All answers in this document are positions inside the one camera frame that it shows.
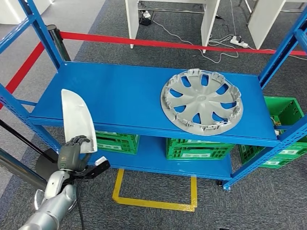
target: shelf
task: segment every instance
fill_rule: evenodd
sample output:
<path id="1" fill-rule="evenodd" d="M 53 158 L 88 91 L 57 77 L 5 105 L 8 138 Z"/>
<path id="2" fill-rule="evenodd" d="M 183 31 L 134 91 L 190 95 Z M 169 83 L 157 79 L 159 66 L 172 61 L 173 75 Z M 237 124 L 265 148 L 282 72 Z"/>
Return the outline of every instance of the shelf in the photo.
<path id="1" fill-rule="evenodd" d="M 280 142 L 256 75 L 222 73 L 239 88 L 243 104 L 241 120 L 229 131 L 204 137 L 175 126 L 163 112 L 160 97 L 167 80 L 182 71 L 67 62 L 60 66 L 29 119 L 37 125 L 63 126 L 60 90 L 68 89 L 84 99 L 97 130 L 271 147 Z"/>
<path id="2" fill-rule="evenodd" d="M 93 165 L 95 160 L 104 156 L 112 168 L 216 180 L 231 179 L 231 165 L 229 154 L 219 161 L 173 161 L 166 158 L 165 145 L 165 138 L 141 136 L 137 155 L 98 150 L 91 156 L 90 164 Z"/>

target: red barrier tape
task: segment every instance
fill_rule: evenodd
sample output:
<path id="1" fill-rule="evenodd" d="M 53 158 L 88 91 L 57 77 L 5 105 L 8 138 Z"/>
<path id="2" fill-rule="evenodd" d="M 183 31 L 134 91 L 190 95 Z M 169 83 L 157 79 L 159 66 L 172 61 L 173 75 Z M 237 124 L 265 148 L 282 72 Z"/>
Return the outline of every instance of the red barrier tape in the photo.
<path id="1" fill-rule="evenodd" d="M 95 35 L 95 34 L 79 34 L 71 32 L 60 32 L 60 36 L 64 39 L 71 40 L 81 40 L 88 42 L 107 42 L 107 43 L 119 43 L 119 44 L 134 44 L 138 46 L 154 46 L 154 47 L 169 47 L 169 48 L 179 48 L 179 49 L 205 49 L 211 51 L 220 52 L 238 52 L 238 53 L 253 53 L 253 54 L 274 54 L 276 50 L 253 50 L 253 49 L 231 49 L 216 46 L 196 46 L 182 43 L 173 42 L 162 42 L 162 41 L 152 41 L 152 40 L 141 40 L 141 39 L 129 39 L 125 37 L 114 37 L 105 35 Z M 292 51 L 291 55 L 305 56 L 304 51 Z"/>
<path id="2" fill-rule="evenodd" d="M 20 84 L 20 82 L 29 71 L 29 69 L 44 51 L 45 47 L 42 42 L 36 45 L 34 50 L 22 65 L 20 68 L 14 75 L 13 78 L 5 87 L 8 92 L 13 93 L 15 89 Z"/>

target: green plastic crate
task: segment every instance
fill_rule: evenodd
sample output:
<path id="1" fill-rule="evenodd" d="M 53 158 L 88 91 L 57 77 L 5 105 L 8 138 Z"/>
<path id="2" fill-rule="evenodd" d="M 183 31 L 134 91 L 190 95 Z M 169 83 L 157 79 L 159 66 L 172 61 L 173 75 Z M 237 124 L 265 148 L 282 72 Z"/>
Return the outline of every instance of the green plastic crate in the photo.
<path id="1" fill-rule="evenodd" d="M 275 122 L 280 122 L 282 126 L 291 126 L 304 116 L 296 98 L 265 97 L 265 100 L 268 111 L 270 112 L 270 115 Z M 263 148 L 264 147 L 260 146 L 239 146 L 240 155 L 243 164 L 245 164 L 251 158 L 257 155 Z M 271 167 L 271 165 L 269 164 L 264 164 L 262 167 L 281 168 L 287 163 L 302 156 L 306 152 L 307 137 L 303 137 L 269 160 L 274 161 L 274 159 L 284 159 L 284 161 L 283 161 L 281 164 L 274 167 Z"/>
<path id="2" fill-rule="evenodd" d="M 177 139 L 169 138 L 169 145 L 171 146 L 203 146 L 203 147 L 233 147 L 235 144 L 212 142 L 205 140 L 190 140 L 190 139 Z"/>
<path id="3" fill-rule="evenodd" d="M 134 139 L 134 138 L 135 138 L 135 134 L 124 134 L 124 133 L 115 133 L 115 132 L 96 131 L 96 137 L 101 137 L 101 138 L 119 138 L 119 139 Z"/>
<path id="4" fill-rule="evenodd" d="M 282 166 L 290 163 L 291 161 L 293 161 L 293 160 L 279 159 L 279 158 L 274 157 L 269 161 L 267 161 L 267 162 L 262 164 L 261 167 L 262 168 L 270 168 L 270 169 L 279 169 L 279 168 L 281 168 Z"/>
<path id="5" fill-rule="evenodd" d="M 139 135 L 96 132 L 98 149 L 136 154 L 140 140 Z"/>
<path id="6" fill-rule="evenodd" d="M 203 147 L 199 144 L 188 146 L 172 146 L 166 138 L 166 158 L 168 160 L 222 160 L 231 151 L 229 147 Z"/>

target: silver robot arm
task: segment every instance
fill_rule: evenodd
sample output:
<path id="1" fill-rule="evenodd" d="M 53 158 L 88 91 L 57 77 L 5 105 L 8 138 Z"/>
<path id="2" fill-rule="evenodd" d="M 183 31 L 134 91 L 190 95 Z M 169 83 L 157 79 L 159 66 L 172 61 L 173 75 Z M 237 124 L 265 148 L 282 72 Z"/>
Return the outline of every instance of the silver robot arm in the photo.
<path id="1" fill-rule="evenodd" d="M 60 223 L 76 200 L 76 185 L 68 184 L 60 193 L 65 171 L 54 172 L 48 180 L 42 205 L 19 230 L 57 230 Z"/>
<path id="2" fill-rule="evenodd" d="M 58 230 L 64 216 L 77 201 L 76 179 L 94 179 L 110 168 L 105 158 L 98 159 L 94 167 L 88 166 L 90 154 L 80 160 L 80 146 L 89 142 L 85 136 L 78 136 L 66 143 L 59 154 L 57 166 L 60 170 L 54 172 L 48 181 L 42 200 L 36 202 L 38 210 L 19 230 Z"/>

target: blue shelf upright post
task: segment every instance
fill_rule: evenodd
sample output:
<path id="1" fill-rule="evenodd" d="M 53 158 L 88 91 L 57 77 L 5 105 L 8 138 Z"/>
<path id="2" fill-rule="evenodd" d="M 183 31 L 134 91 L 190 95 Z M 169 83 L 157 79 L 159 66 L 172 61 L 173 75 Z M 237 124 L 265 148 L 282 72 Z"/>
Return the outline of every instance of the blue shelf upright post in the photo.
<path id="1" fill-rule="evenodd" d="M 11 45 L 18 36 L 22 34 L 28 26 L 32 24 L 36 31 L 38 36 L 40 38 L 42 43 L 49 54 L 50 58 L 54 64 L 54 66 L 57 69 L 60 68 L 60 66 L 63 63 L 63 60 L 60 58 L 55 45 L 53 43 L 51 37 L 48 32 L 47 28 L 45 27 L 33 1 L 27 0 L 26 2 L 25 0 L 19 0 L 19 2 L 26 13 L 26 18 L 20 25 L 17 25 L 17 27 L 13 29 L 8 36 L 0 41 L 0 54 Z M 47 145 L 51 147 L 56 152 L 59 152 L 60 145 L 57 140 L 53 138 L 42 126 L 35 125 L 29 121 L 28 118 L 29 116 L 29 113 L 26 111 L 23 105 L 21 105 L 19 100 L 14 97 L 2 84 L 0 84 L 0 102 L 7 107 L 13 114 L 20 119 L 22 122 L 30 128 L 40 138 L 42 138 Z"/>
<path id="2" fill-rule="evenodd" d="M 290 32 L 280 44 L 278 49 L 268 61 L 268 63 L 259 76 L 262 89 L 265 87 L 290 53 L 293 50 L 299 40 L 297 39 L 298 32 L 300 36 L 306 36 L 307 30 L 307 7 L 302 11 L 300 16 L 294 23 Z"/>
<path id="3" fill-rule="evenodd" d="M 307 52 L 307 7 L 297 19 L 290 31 L 281 43 L 278 49 L 271 58 L 268 65 L 259 76 L 261 87 L 263 89 L 276 71 L 284 63 L 290 53 L 297 44 L 300 44 Z M 302 117 L 281 135 L 281 142 L 277 146 L 266 147 L 260 153 L 252 158 L 240 169 L 231 175 L 231 180 L 223 181 L 223 189 L 229 190 L 230 187 L 260 165 L 286 149 L 302 137 L 307 135 L 307 116 Z"/>

